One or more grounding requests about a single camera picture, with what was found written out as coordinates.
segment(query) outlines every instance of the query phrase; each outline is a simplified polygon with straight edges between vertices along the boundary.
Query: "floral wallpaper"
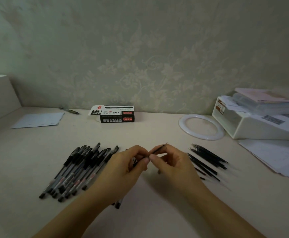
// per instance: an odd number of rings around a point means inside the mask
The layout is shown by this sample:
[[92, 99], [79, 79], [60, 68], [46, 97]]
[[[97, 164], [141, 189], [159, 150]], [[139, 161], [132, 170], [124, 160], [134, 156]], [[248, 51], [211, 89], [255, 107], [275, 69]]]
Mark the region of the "floral wallpaper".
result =
[[0, 74], [24, 106], [210, 114], [289, 91], [289, 0], [0, 0]]

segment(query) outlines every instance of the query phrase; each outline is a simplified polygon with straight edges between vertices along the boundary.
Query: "white ring light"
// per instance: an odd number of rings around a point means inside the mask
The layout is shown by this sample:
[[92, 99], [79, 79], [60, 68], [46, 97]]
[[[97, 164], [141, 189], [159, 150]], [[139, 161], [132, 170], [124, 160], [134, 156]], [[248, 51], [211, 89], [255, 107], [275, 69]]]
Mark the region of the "white ring light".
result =
[[[217, 133], [215, 135], [201, 135], [201, 134], [193, 132], [185, 124], [186, 120], [191, 119], [191, 118], [205, 119], [205, 120], [211, 122], [217, 128]], [[182, 130], [184, 132], [188, 133], [191, 136], [199, 138], [199, 139], [218, 140], [218, 139], [223, 138], [224, 134], [225, 134], [223, 127], [217, 121], [212, 120], [212, 119], [210, 119], [206, 116], [203, 116], [203, 115], [198, 115], [198, 114], [189, 114], [189, 115], [183, 116], [182, 118], [179, 119], [179, 126], [180, 126], [180, 128], [182, 128]]]

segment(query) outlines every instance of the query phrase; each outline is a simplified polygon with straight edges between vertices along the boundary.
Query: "pink book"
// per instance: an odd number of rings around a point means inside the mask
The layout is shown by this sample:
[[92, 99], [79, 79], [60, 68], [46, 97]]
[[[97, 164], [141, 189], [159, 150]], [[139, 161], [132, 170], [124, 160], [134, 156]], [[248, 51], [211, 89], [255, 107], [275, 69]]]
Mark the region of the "pink book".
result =
[[235, 88], [235, 91], [255, 102], [289, 103], [289, 98], [276, 94], [269, 89]]

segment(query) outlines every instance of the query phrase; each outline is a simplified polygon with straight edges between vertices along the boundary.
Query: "white desk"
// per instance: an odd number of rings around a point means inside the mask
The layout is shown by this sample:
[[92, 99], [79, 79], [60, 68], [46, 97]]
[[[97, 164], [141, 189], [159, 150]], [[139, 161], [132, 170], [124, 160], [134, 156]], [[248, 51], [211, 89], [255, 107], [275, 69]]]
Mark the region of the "white desk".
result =
[[[135, 144], [148, 150], [170, 143], [188, 151], [191, 143], [218, 154], [241, 171], [219, 170], [227, 190], [208, 188], [267, 237], [289, 237], [289, 178], [274, 174], [228, 135], [217, 141], [199, 140], [178, 126], [182, 115], [136, 113], [135, 123], [98, 123], [65, 113], [57, 126], [10, 129], [25, 113], [59, 112], [55, 108], [20, 108], [0, 119], [0, 237], [30, 237], [74, 198], [59, 203], [38, 198], [78, 146], [115, 145], [125, 150]], [[190, 120], [195, 130], [213, 132], [204, 120]], [[169, 186], [156, 168], [142, 174], [119, 210], [110, 206], [88, 228], [84, 237], [212, 237], [201, 216]]]

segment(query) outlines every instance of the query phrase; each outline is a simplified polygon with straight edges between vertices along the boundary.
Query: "right hand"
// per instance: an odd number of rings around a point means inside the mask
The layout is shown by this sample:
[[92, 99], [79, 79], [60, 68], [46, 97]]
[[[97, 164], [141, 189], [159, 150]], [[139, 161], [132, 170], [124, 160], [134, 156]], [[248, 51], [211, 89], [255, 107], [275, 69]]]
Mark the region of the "right hand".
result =
[[[154, 147], [149, 153], [152, 153], [159, 147], [161, 147], [161, 145]], [[197, 191], [203, 192], [205, 189], [207, 190], [186, 153], [169, 144], [166, 144], [157, 153], [167, 154], [162, 157], [151, 154], [149, 156], [150, 161], [168, 178], [171, 184], [173, 184], [182, 195], [190, 196]]]

